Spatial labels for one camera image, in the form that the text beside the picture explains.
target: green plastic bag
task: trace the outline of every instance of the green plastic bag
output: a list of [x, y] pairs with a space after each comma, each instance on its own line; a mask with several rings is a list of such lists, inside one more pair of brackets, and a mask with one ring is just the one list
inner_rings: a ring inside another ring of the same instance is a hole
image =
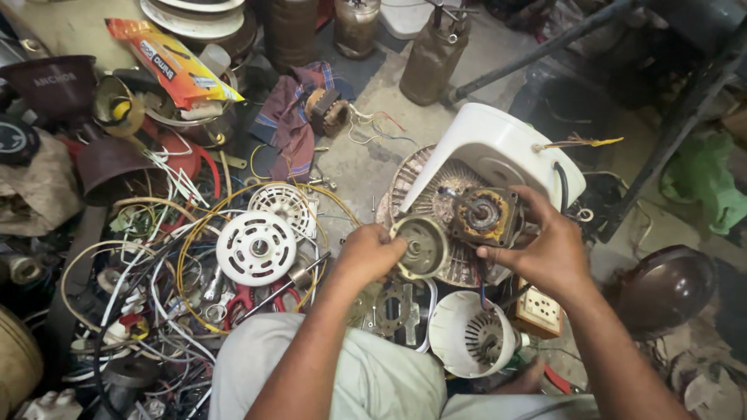
[[747, 216], [747, 196], [734, 186], [726, 167], [734, 140], [727, 132], [703, 132], [689, 136], [669, 159], [659, 190], [677, 203], [701, 202], [710, 230], [727, 235]]

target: concrete floor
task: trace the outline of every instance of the concrete floor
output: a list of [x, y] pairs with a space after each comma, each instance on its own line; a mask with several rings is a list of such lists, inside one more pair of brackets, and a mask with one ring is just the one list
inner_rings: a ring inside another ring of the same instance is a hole
[[[536, 46], [532, 37], [517, 34], [504, 28], [484, 10], [474, 17], [470, 43], [462, 56], [452, 79], [453, 85], [460, 85], [476, 75], [494, 69], [514, 57], [524, 54]], [[391, 122], [382, 123], [382, 130], [389, 134], [407, 136], [413, 140], [376, 139], [365, 145], [356, 144], [348, 138], [346, 127], [335, 138], [324, 138], [318, 146], [329, 146], [330, 150], [317, 156], [317, 163], [327, 176], [338, 184], [337, 195], [355, 212], [364, 223], [373, 221], [371, 196], [376, 203], [388, 190], [394, 172], [399, 163], [410, 153], [428, 144], [437, 143], [450, 125], [459, 106], [445, 108], [440, 104], [421, 107], [406, 99], [398, 88], [411, 45], [401, 53], [379, 46], [386, 53], [384, 64], [369, 81], [355, 102], [363, 114], [375, 111], [386, 111], [407, 131], [399, 132]], [[507, 111], [513, 96], [524, 83], [524, 72], [513, 75], [489, 85], [476, 92], [470, 99], [493, 105]], [[352, 137], [365, 141], [373, 132], [370, 128], [356, 126]], [[625, 136], [623, 143], [609, 146], [599, 170], [612, 170], [631, 182], [644, 163], [645, 156], [651, 151], [655, 142], [655, 131], [651, 125], [638, 114], [630, 112], [617, 113], [610, 121], [609, 130], [613, 137]], [[740, 270], [747, 271], [747, 259], [743, 250], [734, 247], [722, 238], [703, 235], [696, 228], [664, 210], [668, 203], [658, 194], [656, 182], [652, 182], [642, 195], [642, 206], [654, 219], [654, 228], [642, 243], [646, 251], [658, 250], [673, 244], [686, 244], [695, 249], [702, 249], [712, 256], [718, 256]], [[325, 215], [320, 224], [326, 230], [333, 255], [339, 251], [339, 238], [344, 238], [353, 230], [351, 223], [333, 217], [346, 217], [337, 206], [325, 197], [321, 197], [320, 210]], [[632, 245], [645, 225], [645, 218], [638, 211], [633, 211], [624, 222], [623, 228], [609, 244], [598, 244], [591, 250], [592, 273], [599, 283], [605, 283], [616, 268], [631, 268], [637, 260], [633, 257]], [[709, 306], [700, 316], [683, 325], [674, 334], [666, 338], [668, 358], [681, 351], [695, 349], [708, 353], [711, 357], [728, 361], [747, 371], [747, 367], [732, 360], [728, 355], [728, 346], [720, 340], [713, 329], [713, 313], [717, 302]], [[542, 355], [551, 367], [572, 383], [581, 387], [588, 385], [583, 363], [559, 350], [578, 355], [573, 335], [567, 320], [559, 339], [544, 341], [539, 344]], [[546, 383], [546, 389], [553, 392], [553, 387]], [[741, 407], [740, 394], [733, 384], [724, 385], [719, 395], [719, 404], [712, 405], [710, 413], [701, 414], [708, 419], [736, 419]]]

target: black wire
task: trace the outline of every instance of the black wire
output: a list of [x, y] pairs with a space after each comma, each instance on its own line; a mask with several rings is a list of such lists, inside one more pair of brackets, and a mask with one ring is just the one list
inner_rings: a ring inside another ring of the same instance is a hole
[[[132, 293], [132, 291], [140, 285], [140, 283], [145, 278], [146, 274], [149, 273], [155, 265], [158, 263], [158, 260], [163, 258], [164, 256], [168, 255], [169, 250], [177, 243], [181, 242], [181, 240], [186, 236], [187, 232], [185, 231], [182, 233], [179, 237], [175, 238], [173, 241], [169, 242], [165, 246], [163, 246], [158, 252], [153, 256], [153, 260], [148, 264], [148, 266], [142, 270], [137, 278], [131, 283], [129, 290], [122, 295], [122, 297], [118, 297], [117, 300], [114, 301], [114, 305], [112, 306], [112, 314], [117, 314], [122, 310], [122, 307], [124, 306], [125, 300], [127, 297]], [[114, 408], [114, 405], [111, 403], [111, 400], [109, 399], [109, 396], [106, 394], [106, 390], [104, 389], [104, 380], [102, 378], [102, 373], [100, 370], [100, 360], [99, 357], [101, 356], [101, 347], [104, 343], [104, 336], [106, 336], [106, 332], [109, 330], [109, 327], [114, 324], [114, 322], [117, 322], [118, 317], [113, 315], [112, 319], [107, 322], [105, 326], [102, 327], [101, 332], [96, 336], [96, 340], [93, 342], [93, 382], [96, 384], [96, 391], [99, 393], [99, 396], [101, 397], [101, 405], [106, 409], [107, 412], [109, 412], [109, 415], [114, 420], [126, 420], [125, 417], [122, 415], [122, 413], [118, 412], [116, 408]]]
[[560, 185], [562, 187], [562, 199], [560, 201], [560, 214], [565, 216], [568, 212], [568, 177], [565, 175], [565, 169], [560, 166], [560, 162], [555, 162], [553, 166], [560, 176]]

